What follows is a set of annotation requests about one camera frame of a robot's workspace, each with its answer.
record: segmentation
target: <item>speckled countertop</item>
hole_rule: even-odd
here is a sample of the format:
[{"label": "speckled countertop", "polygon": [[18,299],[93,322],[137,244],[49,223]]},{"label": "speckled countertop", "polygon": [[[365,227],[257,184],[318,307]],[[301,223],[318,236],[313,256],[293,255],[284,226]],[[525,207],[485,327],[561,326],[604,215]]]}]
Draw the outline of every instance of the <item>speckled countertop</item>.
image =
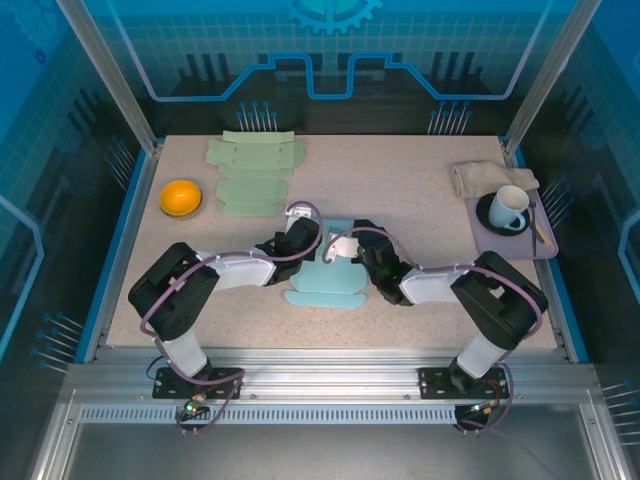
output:
[{"label": "speckled countertop", "polygon": [[[169,136],[151,193],[107,343],[149,346],[140,319],[127,302],[135,281],[173,243],[223,252],[250,248],[285,225],[284,214],[268,218],[224,217],[215,206],[216,182],[224,178],[204,161],[208,136]],[[305,162],[288,179],[287,203],[310,200],[331,218],[369,218],[399,237],[425,266],[464,263],[478,256],[467,210],[456,198],[451,165],[469,160],[503,162],[496,137],[309,136]],[[194,218],[163,214],[158,195],[168,182],[186,178],[203,191]],[[533,262],[512,262],[536,278]],[[386,303],[371,286],[357,310],[300,308],[288,304],[288,282],[244,287],[212,295],[196,331],[202,346],[245,348],[421,348],[463,347],[477,329],[459,304],[403,308]],[[555,348],[545,322],[523,347]]]}]

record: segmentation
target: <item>black saucer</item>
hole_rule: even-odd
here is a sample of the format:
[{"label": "black saucer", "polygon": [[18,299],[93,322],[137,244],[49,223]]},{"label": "black saucer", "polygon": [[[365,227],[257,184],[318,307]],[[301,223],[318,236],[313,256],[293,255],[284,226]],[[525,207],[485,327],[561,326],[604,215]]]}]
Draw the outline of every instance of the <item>black saucer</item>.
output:
[{"label": "black saucer", "polygon": [[[495,193],[488,193],[480,200],[478,200],[478,204],[476,205],[476,215],[478,217],[478,220],[480,220],[480,223],[484,228],[497,235],[502,235],[503,237],[515,237],[516,235],[520,235],[529,227],[529,224],[531,223],[531,215],[529,214],[529,209],[522,212],[522,216],[525,219],[524,227],[522,228],[522,230],[509,230],[508,228],[494,227],[493,225],[491,225],[491,222],[489,222],[489,208],[491,208],[491,202],[493,202],[493,198],[495,196]],[[512,225],[515,227],[518,223],[519,220],[516,219],[514,220]]]}]

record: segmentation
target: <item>beige towel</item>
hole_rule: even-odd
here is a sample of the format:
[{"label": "beige towel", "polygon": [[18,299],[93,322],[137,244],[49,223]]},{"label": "beige towel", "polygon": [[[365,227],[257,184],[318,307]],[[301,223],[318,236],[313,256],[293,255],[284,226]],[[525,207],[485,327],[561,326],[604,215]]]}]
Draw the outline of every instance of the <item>beige towel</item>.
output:
[{"label": "beige towel", "polygon": [[488,160],[453,166],[453,186],[458,197],[482,197],[497,192],[505,185],[535,190],[540,183],[528,168],[507,168]]}]

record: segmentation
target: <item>gear logo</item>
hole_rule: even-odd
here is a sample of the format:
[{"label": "gear logo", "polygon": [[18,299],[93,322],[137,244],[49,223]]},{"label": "gear logo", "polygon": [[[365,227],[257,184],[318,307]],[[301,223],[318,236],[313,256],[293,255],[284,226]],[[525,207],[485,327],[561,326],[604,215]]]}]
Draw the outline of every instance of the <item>gear logo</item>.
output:
[{"label": "gear logo", "polygon": [[55,35],[58,17],[52,0],[0,0],[0,14],[7,12],[39,49]]},{"label": "gear logo", "polygon": [[382,0],[282,0],[282,3],[289,12],[289,20],[297,20],[302,28],[311,27],[315,34],[327,35],[360,28],[362,20],[373,18],[374,8],[382,7]]}]

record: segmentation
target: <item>black mounting plate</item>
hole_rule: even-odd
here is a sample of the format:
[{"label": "black mounting plate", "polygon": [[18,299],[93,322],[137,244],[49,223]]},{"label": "black mounting plate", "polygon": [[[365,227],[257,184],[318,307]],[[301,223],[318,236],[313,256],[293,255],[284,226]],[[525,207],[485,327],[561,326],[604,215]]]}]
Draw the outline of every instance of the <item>black mounting plate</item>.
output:
[{"label": "black mounting plate", "polygon": [[[212,368],[209,371],[208,380],[216,380],[218,378],[228,377],[241,372],[241,368]],[[202,385],[194,385],[180,378],[170,367],[159,368],[156,372],[156,381],[153,386],[151,396],[155,399],[169,400],[189,400],[197,393],[201,393],[208,387]],[[208,400],[226,400],[233,388],[233,382],[223,383],[215,389],[207,392]],[[233,400],[240,398],[240,389],[238,387],[236,393],[231,397]]]},{"label": "black mounting plate", "polygon": [[505,372],[500,367],[490,369],[482,381],[471,389],[469,395],[462,395],[454,387],[449,379],[449,368],[419,368],[418,384],[420,387],[420,398],[422,400],[493,400],[496,398],[495,389],[489,384],[490,380],[495,380],[503,385],[500,387],[500,400],[509,398],[509,387]]}]

